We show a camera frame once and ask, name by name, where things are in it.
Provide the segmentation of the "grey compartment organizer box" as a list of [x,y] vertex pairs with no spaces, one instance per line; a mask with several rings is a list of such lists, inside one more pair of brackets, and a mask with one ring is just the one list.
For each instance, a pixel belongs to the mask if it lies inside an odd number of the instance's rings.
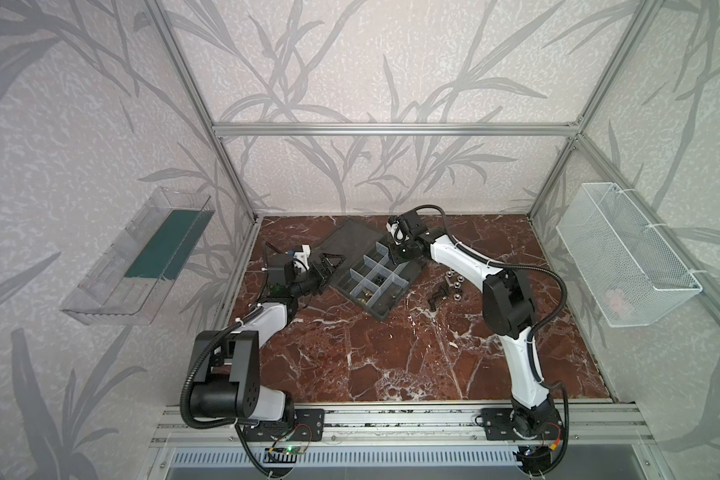
[[425,267],[422,259],[396,264],[388,234],[354,218],[329,233],[317,251],[338,254],[344,261],[329,284],[378,321],[385,321]]

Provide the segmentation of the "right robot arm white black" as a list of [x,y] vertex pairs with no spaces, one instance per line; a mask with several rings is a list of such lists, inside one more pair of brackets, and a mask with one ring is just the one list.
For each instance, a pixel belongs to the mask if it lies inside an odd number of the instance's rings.
[[424,209],[435,210],[443,220],[447,219],[442,208],[431,204],[391,216],[386,226],[392,240],[391,258],[396,264],[431,260],[479,289],[483,320],[499,336],[509,368],[514,428],[523,438],[535,437],[557,414],[551,396],[553,387],[545,382],[539,365],[535,335],[561,312],[567,290],[560,288],[557,307],[537,323],[527,273],[543,273],[557,282],[562,279],[541,267],[493,260],[458,240],[447,223],[441,228],[429,228],[419,214]]

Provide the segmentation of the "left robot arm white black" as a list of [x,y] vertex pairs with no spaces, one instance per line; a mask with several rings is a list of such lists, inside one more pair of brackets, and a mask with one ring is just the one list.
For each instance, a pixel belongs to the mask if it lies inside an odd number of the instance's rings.
[[295,427],[290,394],[261,383],[260,350],[284,330],[303,297],[320,295],[346,261],[342,254],[277,253],[265,267],[265,281],[252,310],[222,330],[195,338],[179,411],[193,429],[227,425]]

